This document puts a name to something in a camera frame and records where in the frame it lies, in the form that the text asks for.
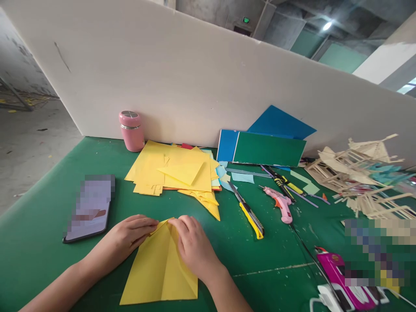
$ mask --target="water bottle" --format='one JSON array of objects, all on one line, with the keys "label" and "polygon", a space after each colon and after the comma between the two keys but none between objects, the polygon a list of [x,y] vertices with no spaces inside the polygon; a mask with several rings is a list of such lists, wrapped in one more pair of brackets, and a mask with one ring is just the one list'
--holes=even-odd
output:
[{"label": "water bottle", "polygon": [[131,152],[140,152],[144,147],[143,126],[138,113],[124,110],[118,115],[124,144]]}]

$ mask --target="pink glue gun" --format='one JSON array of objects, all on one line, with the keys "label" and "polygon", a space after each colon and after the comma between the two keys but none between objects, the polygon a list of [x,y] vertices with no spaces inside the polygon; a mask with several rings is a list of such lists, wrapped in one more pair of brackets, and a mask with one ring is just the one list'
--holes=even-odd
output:
[{"label": "pink glue gun", "polygon": [[281,193],[272,188],[263,187],[261,185],[259,185],[259,187],[261,187],[267,195],[276,201],[275,207],[280,208],[280,211],[282,212],[282,221],[286,224],[292,223],[293,219],[289,210],[289,205],[292,203],[290,198],[283,196]]}]

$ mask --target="hand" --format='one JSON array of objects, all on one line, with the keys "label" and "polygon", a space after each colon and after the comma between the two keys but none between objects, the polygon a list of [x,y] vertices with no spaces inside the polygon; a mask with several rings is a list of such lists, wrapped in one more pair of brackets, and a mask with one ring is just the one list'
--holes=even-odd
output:
[{"label": "hand", "polygon": [[158,223],[137,214],[116,224],[79,262],[82,270],[95,279],[104,277],[139,247]]},{"label": "hand", "polygon": [[222,274],[226,270],[194,217],[184,215],[168,222],[178,230],[178,248],[183,262],[204,284],[208,285],[216,273]]}]

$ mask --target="ceiling light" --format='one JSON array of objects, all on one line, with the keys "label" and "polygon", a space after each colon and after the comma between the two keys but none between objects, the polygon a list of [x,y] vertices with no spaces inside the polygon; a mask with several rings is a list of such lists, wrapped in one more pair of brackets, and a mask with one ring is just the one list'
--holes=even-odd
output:
[{"label": "ceiling light", "polygon": [[328,30],[330,27],[332,26],[332,22],[327,22],[326,24],[325,24],[325,26],[322,28],[322,30]]}]

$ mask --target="phone screen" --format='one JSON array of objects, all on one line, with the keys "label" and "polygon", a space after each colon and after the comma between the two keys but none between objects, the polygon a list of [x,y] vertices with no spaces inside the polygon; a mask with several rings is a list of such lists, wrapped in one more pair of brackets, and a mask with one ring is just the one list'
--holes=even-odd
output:
[{"label": "phone screen", "polygon": [[114,191],[114,175],[86,175],[62,242],[71,243],[103,233]]}]

